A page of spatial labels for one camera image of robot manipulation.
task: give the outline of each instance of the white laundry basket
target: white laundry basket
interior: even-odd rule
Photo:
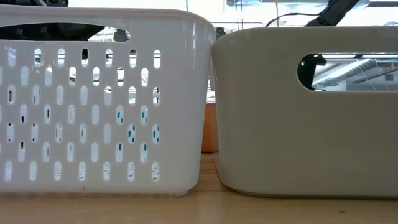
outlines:
[[[213,26],[176,10],[0,7],[0,26],[44,22],[115,27],[131,38],[0,40],[0,191],[183,194],[192,188]],[[82,64],[83,49],[89,57]],[[35,52],[41,52],[40,63]]]
[[[398,27],[259,28],[217,40],[222,182],[266,196],[398,197],[398,92],[310,91],[297,76],[308,54],[396,54],[397,40]]]

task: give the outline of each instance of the black cable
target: black cable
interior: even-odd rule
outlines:
[[[317,13],[317,14],[308,14],[308,13],[291,12],[291,13],[288,13],[288,14],[284,14],[284,15],[278,16],[275,19],[271,19],[267,23],[266,27],[269,27],[269,25],[271,25],[273,22],[275,22],[276,20],[278,20],[278,19],[280,19],[281,17],[284,17],[284,16],[319,16],[321,13],[322,12]]]
[[[241,0],[241,21],[242,21],[242,29],[243,29],[243,7],[242,7],[242,0]]]
[[[237,4],[237,0],[235,0],[235,11],[236,11],[236,25],[238,25],[238,30],[239,30],[239,18],[238,18],[238,4]]]

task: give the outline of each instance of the orange box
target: orange box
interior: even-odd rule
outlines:
[[[216,103],[206,104],[201,151],[205,153],[218,152]]]

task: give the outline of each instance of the black object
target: black object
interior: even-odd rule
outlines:
[[[306,26],[336,26],[359,0],[329,0],[329,5],[320,15]],[[309,90],[312,87],[317,65],[325,65],[326,60],[320,54],[310,54],[303,58],[297,69],[298,79]]]
[[[19,6],[68,7],[68,0],[0,0],[0,4]],[[0,27],[0,40],[88,41],[103,26],[76,23],[24,24]],[[83,51],[83,59],[88,52]]]
[[[113,34],[113,40],[116,42],[126,42],[129,40],[129,37],[125,30],[116,29],[116,32]]]
[[[224,27],[216,27],[216,40],[218,40],[220,37],[226,35]]]

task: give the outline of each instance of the wooden surface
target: wooden surface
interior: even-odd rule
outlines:
[[[207,153],[218,152],[216,103],[206,104],[201,151]]]
[[[155,195],[2,195],[0,223],[398,223],[398,201],[274,199],[219,181],[204,154],[198,185],[180,198]]]

